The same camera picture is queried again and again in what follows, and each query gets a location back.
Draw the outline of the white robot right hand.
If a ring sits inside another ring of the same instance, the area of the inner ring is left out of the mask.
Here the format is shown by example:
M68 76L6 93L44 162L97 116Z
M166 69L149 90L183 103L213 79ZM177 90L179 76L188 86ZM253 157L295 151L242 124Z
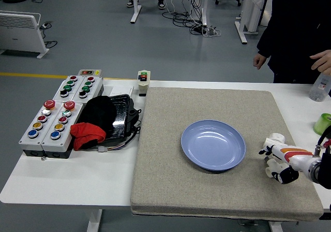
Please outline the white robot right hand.
M295 146L273 144L265 146L259 154L266 155L267 167L265 172L269 178L274 178L281 184L288 184L298 179L299 173L311 181L315 181L314 171L319 158L305 149Z

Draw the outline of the person's right hand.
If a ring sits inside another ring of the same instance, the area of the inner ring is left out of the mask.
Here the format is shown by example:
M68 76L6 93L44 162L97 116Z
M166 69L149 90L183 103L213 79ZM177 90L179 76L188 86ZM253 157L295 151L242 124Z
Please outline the person's right hand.
M253 58L253 66L259 70L266 62L267 58L265 56L262 56L261 54L257 53Z

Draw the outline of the person's left hand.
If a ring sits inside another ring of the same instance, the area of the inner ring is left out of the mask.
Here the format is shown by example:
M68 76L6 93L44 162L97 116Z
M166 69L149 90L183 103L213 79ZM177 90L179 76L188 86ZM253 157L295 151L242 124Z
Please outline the person's left hand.
M318 70L326 75L330 75L330 50L317 53L310 56L311 59L316 60L311 66L312 70Z

